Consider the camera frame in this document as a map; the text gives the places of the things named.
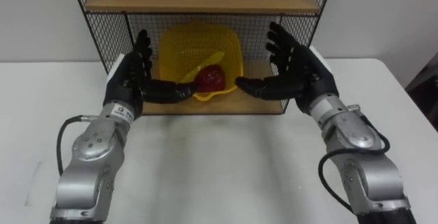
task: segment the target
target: red object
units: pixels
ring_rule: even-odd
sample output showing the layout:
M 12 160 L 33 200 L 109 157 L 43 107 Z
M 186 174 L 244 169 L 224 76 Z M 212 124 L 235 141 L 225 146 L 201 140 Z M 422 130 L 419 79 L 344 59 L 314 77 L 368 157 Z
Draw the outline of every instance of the red object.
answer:
M 194 78 L 199 85 L 198 92 L 214 92 L 224 90 L 227 83 L 225 72 L 218 64 L 206 66 Z

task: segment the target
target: white tabletop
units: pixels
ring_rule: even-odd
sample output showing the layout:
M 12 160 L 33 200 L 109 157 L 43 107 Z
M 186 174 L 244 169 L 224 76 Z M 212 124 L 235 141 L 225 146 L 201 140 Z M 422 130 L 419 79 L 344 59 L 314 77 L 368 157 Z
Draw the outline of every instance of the white tabletop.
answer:
M 419 224 L 438 223 L 438 135 L 378 60 L 329 60 L 345 104 L 359 103 L 391 141 Z M 0 64 L 2 223 L 48 223 L 58 174 L 55 139 L 70 116 L 98 114 L 100 62 Z M 65 164 L 86 124 L 64 135 Z M 325 153 L 313 119 L 283 116 L 141 117 L 116 178 L 111 224 L 338 224 L 356 218 L 323 189 Z M 345 197 L 330 162 L 325 174 Z

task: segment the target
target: white wall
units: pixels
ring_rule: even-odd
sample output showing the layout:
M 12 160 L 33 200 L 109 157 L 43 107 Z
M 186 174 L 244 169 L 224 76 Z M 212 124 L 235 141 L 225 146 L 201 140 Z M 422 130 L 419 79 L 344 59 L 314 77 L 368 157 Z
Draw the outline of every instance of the white wall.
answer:
M 438 50 L 438 0 L 329 0 L 314 45 L 379 58 L 406 85 Z M 98 58 L 76 0 L 0 0 L 0 60 Z
M 98 60 L 76 0 L 0 0 L 0 60 Z
M 438 0 L 328 0 L 313 43 L 324 57 L 378 58 L 406 86 L 438 51 Z

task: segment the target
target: silver robotic arm joint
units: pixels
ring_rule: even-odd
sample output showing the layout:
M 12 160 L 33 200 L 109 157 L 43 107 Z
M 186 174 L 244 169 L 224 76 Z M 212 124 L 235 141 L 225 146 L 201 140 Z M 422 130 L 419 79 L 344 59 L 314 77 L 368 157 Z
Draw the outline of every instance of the silver robotic arm joint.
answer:
M 128 104 L 113 102 L 103 107 L 99 117 L 90 119 L 86 131 L 73 143 L 72 159 L 57 187 L 52 219 L 106 220 L 114 179 L 125 158 L 132 112 Z
M 410 207 L 396 165 L 377 153 L 383 148 L 381 137 L 362 120 L 358 105 L 347 107 L 338 96 L 322 95 L 310 105 L 310 113 L 322 130 L 327 152 L 345 152 L 330 159 L 354 214 Z

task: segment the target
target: yellow basket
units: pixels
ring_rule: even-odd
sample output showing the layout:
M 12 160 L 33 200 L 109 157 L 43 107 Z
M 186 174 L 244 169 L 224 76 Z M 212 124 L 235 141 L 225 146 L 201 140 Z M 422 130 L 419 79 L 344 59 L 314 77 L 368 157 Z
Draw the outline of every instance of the yellow basket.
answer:
M 242 52 L 237 34 L 224 25 L 194 21 L 167 30 L 159 44 L 159 78 L 180 82 L 190 71 L 214 53 L 225 53 L 219 65 L 225 72 L 225 90 L 196 93 L 199 101 L 208 101 L 215 95 L 236 89 L 234 80 L 244 74 Z

